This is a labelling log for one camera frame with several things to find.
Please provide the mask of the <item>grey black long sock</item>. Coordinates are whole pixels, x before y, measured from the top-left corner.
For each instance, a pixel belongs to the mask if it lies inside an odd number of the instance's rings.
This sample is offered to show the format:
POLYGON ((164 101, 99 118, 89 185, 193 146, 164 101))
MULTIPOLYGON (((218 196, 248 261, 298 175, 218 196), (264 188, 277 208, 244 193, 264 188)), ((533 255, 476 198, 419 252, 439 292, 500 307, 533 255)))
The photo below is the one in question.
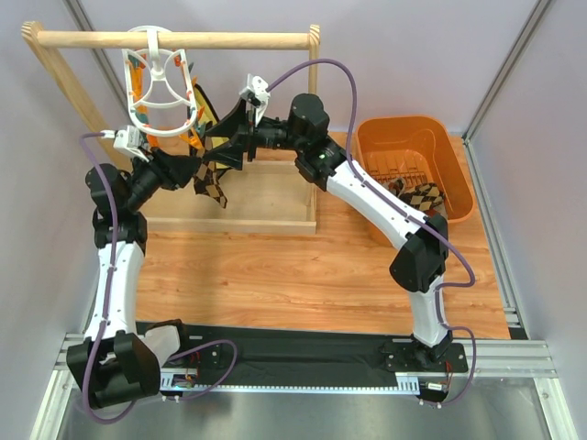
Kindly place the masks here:
MULTIPOLYGON (((201 125, 206 126, 206 127, 211 126, 211 125, 215 125, 218 122, 217 111, 215 110, 215 108, 212 104, 212 101, 205 93, 204 88, 198 83, 196 76, 194 76, 192 78, 192 86, 193 86, 194 93, 195 93, 195 100, 198 103, 198 108, 200 110, 204 109, 203 113, 200 116, 198 116, 198 129, 200 128, 201 125)), ((225 141, 226 140, 221 137, 211 138, 211 139, 208 139, 205 142, 205 144, 207 146, 210 146, 215 149, 216 147, 219 147, 225 141)), ((230 167, 216 162, 216 173, 217 173, 217 177, 219 180, 222 179, 222 177, 224 176, 224 174, 227 173, 228 170, 230 170, 230 167)))

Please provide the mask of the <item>dark brown argyle sock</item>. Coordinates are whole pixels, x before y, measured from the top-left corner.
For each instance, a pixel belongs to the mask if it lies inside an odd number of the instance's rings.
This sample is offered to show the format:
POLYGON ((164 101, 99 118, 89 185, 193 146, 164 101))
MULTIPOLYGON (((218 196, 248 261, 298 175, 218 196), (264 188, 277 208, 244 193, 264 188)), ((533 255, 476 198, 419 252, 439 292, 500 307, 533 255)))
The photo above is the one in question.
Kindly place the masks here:
POLYGON ((208 137, 203 140, 202 148, 190 147, 190 155, 196 156, 199 160, 199 165, 193 176, 194 193, 213 199, 221 208, 225 209, 227 207, 227 198, 219 185, 216 164, 212 161, 204 160, 205 153, 212 149, 213 144, 208 137))

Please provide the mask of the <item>white round clip hanger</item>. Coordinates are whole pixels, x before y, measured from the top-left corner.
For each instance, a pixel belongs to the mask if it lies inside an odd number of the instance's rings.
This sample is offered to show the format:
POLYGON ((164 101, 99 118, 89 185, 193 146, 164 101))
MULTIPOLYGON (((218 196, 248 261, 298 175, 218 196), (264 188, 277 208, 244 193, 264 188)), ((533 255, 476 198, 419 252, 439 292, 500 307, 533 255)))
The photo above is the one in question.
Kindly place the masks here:
POLYGON ((165 49, 159 36, 169 30, 138 26, 129 30, 147 40, 144 49, 122 49, 127 112, 132 124, 143 134, 156 138, 178 137, 197 122, 198 103, 184 49, 165 49), (149 120, 152 112, 185 110, 186 118, 171 128, 157 128, 149 120))

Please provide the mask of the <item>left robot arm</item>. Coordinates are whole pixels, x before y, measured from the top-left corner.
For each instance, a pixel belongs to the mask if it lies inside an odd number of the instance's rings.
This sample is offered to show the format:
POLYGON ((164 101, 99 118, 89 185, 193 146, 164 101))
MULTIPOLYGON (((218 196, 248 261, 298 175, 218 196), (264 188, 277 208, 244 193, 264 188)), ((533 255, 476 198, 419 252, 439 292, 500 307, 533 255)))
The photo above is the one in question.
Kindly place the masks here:
POLYGON ((86 174, 95 204, 99 281, 83 342, 69 347, 66 364, 89 410, 157 394, 162 366, 185 345, 179 319, 154 324, 144 335, 137 332, 138 277, 148 240, 140 209, 158 190, 184 188, 200 165, 196 156, 157 148, 146 159, 135 159, 132 171, 96 163, 86 174))

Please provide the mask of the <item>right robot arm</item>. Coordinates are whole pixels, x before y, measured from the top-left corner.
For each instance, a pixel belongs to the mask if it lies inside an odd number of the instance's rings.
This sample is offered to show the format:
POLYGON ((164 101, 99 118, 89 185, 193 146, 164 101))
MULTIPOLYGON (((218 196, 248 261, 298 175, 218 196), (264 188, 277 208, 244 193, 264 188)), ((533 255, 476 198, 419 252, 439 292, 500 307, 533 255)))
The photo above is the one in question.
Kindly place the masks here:
POLYGON ((205 159, 240 170, 259 148, 295 152, 294 165, 307 182, 352 206, 396 249, 389 272, 409 294, 414 356, 422 364, 438 362, 452 341, 436 292, 449 253, 447 220, 402 202, 349 159, 328 134, 329 116, 317 95, 298 94, 285 119, 258 117, 259 110, 259 99, 241 98, 228 115, 207 128, 206 137, 224 138, 225 143, 207 151, 205 159))

